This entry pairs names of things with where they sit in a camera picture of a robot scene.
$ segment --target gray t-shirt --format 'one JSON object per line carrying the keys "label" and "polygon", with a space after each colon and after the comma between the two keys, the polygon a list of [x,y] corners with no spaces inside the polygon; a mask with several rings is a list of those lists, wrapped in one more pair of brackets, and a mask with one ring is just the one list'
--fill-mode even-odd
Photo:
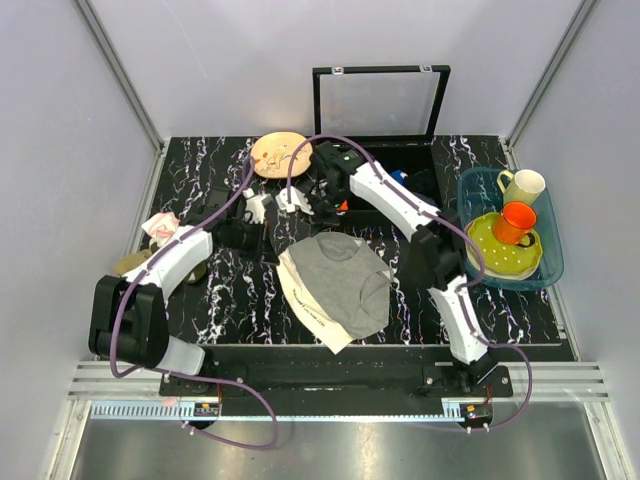
{"label": "gray t-shirt", "polygon": [[353,338],[389,324],[391,270],[359,238],[322,232],[289,247],[307,290]]}

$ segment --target mug handle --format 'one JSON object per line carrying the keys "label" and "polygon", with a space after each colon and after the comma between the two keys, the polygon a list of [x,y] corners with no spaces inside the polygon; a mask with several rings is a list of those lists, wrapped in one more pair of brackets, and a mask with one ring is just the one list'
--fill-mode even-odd
{"label": "mug handle", "polygon": [[529,248],[529,247],[533,247],[536,244],[536,237],[535,235],[533,235],[533,233],[529,232],[527,233],[527,235],[525,235],[528,239],[529,239],[529,243],[527,245],[525,245],[524,243],[522,243],[522,241],[520,241],[520,243],[518,243],[518,247],[522,247],[522,248]]}
{"label": "mug handle", "polygon": [[507,177],[510,182],[513,180],[513,173],[511,173],[509,170],[503,170],[498,174],[498,186],[500,187],[500,190],[502,190],[502,193],[504,193],[507,190],[507,187],[505,187],[504,183],[502,183],[501,177],[503,175]]}

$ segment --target white wall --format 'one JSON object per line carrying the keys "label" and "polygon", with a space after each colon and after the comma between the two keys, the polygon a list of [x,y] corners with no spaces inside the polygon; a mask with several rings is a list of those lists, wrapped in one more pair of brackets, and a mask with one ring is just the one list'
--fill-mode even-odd
{"label": "white wall", "polygon": [[637,1],[600,2],[516,153],[547,178],[580,351],[603,369],[640,472],[638,19]]}
{"label": "white wall", "polygon": [[437,133],[507,135],[579,0],[92,0],[161,135],[312,132],[311,69],[437,64]]}
{"label": "white wall", "polygon": [[69,0],[0,2],[0,476],[37,477],[153,154]]}

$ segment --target metal floor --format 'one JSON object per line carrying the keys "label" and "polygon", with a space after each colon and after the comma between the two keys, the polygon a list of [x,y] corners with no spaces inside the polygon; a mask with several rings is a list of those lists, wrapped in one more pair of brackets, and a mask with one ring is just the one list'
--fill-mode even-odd
{"label": "metal floor", "polygon": [[[499,404],[500,417],[515,406]],[[263,423],[220,422],[216,433],[268,440]],[[579,404],[533,404],[515,424],[490,434],[431,432],[413,424],[283,423],[280,447],[240,450],[179,424],[90,420],[75,480],[159,479],[604,479]]]}

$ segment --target blue plastic basket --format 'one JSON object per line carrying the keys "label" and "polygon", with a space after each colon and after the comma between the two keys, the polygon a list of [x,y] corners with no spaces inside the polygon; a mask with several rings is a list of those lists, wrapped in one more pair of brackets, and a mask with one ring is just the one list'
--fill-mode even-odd
{"label": "blue plastic basket", "polygon": [[[471,168],[462,173],[458,180],[458,215],[463,228],[485,213],[502,210],[503,197],[497,183],[501,171],[497,168]],[[507,290],[540,290],[553,285],[562,276],[564,259],[548,189],[540,194],[532,206],[538,214],[535,229],[544,250],[540,266],[526,280],[485,276],[482,283]],[[468,259],[466,265],[471,276],[478,275],[478,270]]]}

